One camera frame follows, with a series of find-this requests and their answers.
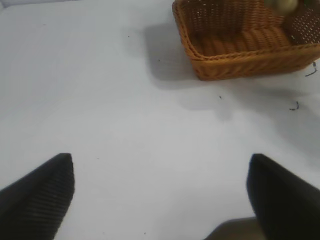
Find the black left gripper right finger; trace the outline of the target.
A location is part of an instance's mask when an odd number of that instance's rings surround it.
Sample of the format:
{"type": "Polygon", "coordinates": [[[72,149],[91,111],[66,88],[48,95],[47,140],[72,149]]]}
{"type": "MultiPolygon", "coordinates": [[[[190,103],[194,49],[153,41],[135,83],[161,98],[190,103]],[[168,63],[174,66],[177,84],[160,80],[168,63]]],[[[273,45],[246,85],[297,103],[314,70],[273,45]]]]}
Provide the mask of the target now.
{"type": "Polygon", "coordinates": [[[274,160],[252,155],[246,189],[268,240],[318,240],[320,191],[274,160]]]}

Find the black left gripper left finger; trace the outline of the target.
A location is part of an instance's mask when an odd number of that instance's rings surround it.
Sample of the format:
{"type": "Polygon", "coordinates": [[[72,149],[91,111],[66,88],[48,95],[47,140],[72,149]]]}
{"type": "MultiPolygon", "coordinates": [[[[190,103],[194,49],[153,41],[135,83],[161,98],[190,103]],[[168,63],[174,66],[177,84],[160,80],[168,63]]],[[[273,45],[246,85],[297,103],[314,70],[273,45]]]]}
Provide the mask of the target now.
{"type": "Polygon", "coordinates": [[[0,238],[54,239],[74,192],[72,155],[59,153],[0,191],[0,238]]]}

